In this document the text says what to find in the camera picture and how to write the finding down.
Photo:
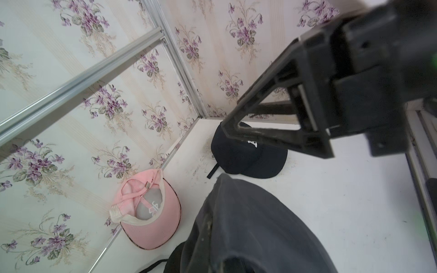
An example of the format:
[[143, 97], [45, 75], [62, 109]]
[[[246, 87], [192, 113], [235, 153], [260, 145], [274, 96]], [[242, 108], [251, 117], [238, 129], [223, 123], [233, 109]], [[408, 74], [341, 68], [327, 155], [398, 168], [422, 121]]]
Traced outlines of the dark grey baseball cap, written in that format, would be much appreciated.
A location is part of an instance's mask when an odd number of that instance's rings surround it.
[[217, 178], [184, 244], [183, 273], [334, 273], [317, 236], [267, 190]]

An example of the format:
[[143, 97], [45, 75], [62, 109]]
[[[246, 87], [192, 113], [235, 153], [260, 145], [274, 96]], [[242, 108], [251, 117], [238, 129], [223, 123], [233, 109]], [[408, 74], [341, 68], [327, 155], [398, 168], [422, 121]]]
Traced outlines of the black cap white letter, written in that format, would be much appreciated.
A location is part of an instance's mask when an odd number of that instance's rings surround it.
[[207, 175], [210, 179], [218, 168], [230, 175], [244, 175], [256, 179], [269, 179], [283, 169], [287, 149], [280, 149], [253, 141], [239, 141], [228, 138], [218, 126], [211, 143], [216, 165]]

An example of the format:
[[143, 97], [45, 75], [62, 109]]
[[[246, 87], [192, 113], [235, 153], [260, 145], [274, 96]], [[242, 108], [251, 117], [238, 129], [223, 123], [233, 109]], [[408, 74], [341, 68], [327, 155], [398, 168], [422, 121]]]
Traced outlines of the pink cap back wall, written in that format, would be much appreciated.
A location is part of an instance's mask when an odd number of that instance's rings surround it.
[[175, 234], [181, 213], [180, 200], [162, 169], [148, 169], [127, 178], [109, 209], [111, 220], [145, 250], [164, 245]]

